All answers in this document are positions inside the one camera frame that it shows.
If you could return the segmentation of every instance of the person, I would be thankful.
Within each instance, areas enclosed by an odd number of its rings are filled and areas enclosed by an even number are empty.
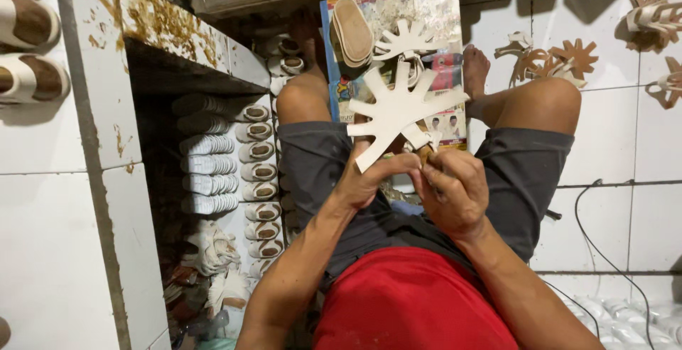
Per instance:
[[[361,173],[354,158],[370,142],[352,144],[331,122],[317,25],[305,13],[296,22],[291,35],[312,68],[287,83],[277,115],[304,229],[256,286],[237,349],[283,349],[318,289],[314,349],[603,349],[527,266],[574,141],[580,92],[542,78],[485,95],[490,62],[470,45],[466,111],[490,127],[478,152],[447,149],[424,165],[397,154]],[[398,173],[411,177],[424,215],[391,210],[378,191]]]

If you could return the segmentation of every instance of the electrical cable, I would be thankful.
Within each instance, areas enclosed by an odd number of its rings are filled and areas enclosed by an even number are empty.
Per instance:
[[[627,277],[627,276],[626,276],[618,267],[616,267],[616,265],[614,265],[608,258],[606,258],[605,255],[603,255],[603,254],[601,253],[601,251],[597,248],[597,246],[594,244],[594,242],[592,242],[592,240],[590,240],[590,237],[588,237],[587,233],[585,232],[585,229],[583,228],[583,224],[580,223],[580,219],[579,219],[579,217],[578,217],[578,201],[579,201],[580,198],[585,194],[585,192],[586,192],[587,190],[589,190],[589,189],[592,188],[593,186],[600,185],[600,184],[601,184],[601,178],[600,178],[599,180],[597,180],[597,181],[592,182],[592,185],[587,186],[582,192],[580,192],[580,194],[578,195],[578,197],[575,199],[575,220],[578,222],[578,227],[580,227],[580,231],[583,233],[583,236],[585,237],[585,239],[586,239],[586,240],[590,243],[590,245],[592,245],[592,247],[599,253],[599,255],[601,256],[601,258],[603,258],[606,262],[608,262],[608,264],[611,265],[614,269],[616,269],[616,271],[617,271],[621,276],[625,277],[626,280],[628,280],[633,286],[635,286],[635,287],[637,288],[637,290],[638,290],[638,291],[642,294],[642,296],[644,297],[644,303],[646,304],[646,339],[649,341],[649,346],[652,348],[652,350],[655,350],[655,348],[653,347],[653,343],[652,343],[652,341],[651,341],[651,335],[649,335],[649,324],[650,324],[650,320],[651,320],[651,309],[649,308],[649,300],[646,298],[646,294],[644,294],[644,292],[642,291],[642,289],[640,289],[640,287],[637,286],[637,284],[635,284],[635,282],[634,282],[633,280],[631,280],[630,278],[628,278],[628,277]]]
[[[547,281],[545,281],[545,280],[542,280],[542,281],[543,281],[544,283],[546,283],[547,285],[550,285],[551,287],[553,287],[554,290],[556,290],[556,291],[558,291],[559,293],[563,294],[564,297],[566,297],[566,298],[568,298],[569,300],[571,300],[571,302],[573,302],[573,303],[575,303],[576,305],[578,305],[578,306],[579,306],[582,310],[584,310],[590,317],[592,317],[592,320],[594,320],[594,322],[595,322],[595,328],[597,329],[597,339],[598,339],[598,338],[600,337],[600,335],[599,335],[599,323],[597,322],[597,319],[595,318],[595,316],[593,316],[592,313],[590,313],[590,311],[588,311],[587,309],[585,309],[585,308],[583,307],[583,305],[581,305],[580,303],[576,302],[573,298],[571,298],[571,297],[569,297],[568,295],[566,295],[566,293],[564,293],[563,291],[559,290],[558,287],[556,287],[555,285],[552,285],[551,283],[549,283],[549,282],[547,282]]]

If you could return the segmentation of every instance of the tan leather piece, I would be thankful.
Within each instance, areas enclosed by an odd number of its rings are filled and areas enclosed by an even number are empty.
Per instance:
[[[61,95],[61,77],[55,67],[34,56],[21,56],[19,58],[28,65],[36,75],[36,92],[33,99],[36,101],[50,101]]]
[[[14,78],[12,77],[12,73],[4,67],[0,67],[0,92],[4,93],[12,89],[13,85]]]
[[[33,0],[12,0],[12,2],[16,8],[14,35],[29,44],[45,43],[52,31],[50,15],[47,11]]]

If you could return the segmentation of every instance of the gray shorts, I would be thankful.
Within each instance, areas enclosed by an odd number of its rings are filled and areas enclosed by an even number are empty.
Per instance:
[[[291,182],[298,223],[304,228],[341,178],[352,149],[346,125],[326,121],[278,128],[281,168]],[[540,221],[552,200],[574,137],[534,129],[490,129],[476,157],[483,161],[490,189],[486,215],[503,240],[528,262],[540,238]],[[341,235],[320,288],[372,250],[415,246],[438,252],[475,274],[471,262],[427,215],[394,211],[377,192]]]

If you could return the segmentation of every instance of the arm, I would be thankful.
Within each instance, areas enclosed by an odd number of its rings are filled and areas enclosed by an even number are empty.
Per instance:
[[[483,163],[467,152],[431,156],[412,175],[424,209],[471,260],[499,314],[524,349],[603,349],[557,295],[497,234],[485,216],[488,186]],[[436,192],[434,184],[441,193]]]
[[[286,334],[305,310],[324,274],[336,243],[357,211],[368,206],[381,180],[419,171],[419,157],[399,154],[360,174],[354,158],[369,147],[356,137],[346,170],[336,188],[301,235],[270,266],[246,307],[237,350],[283,349]]]

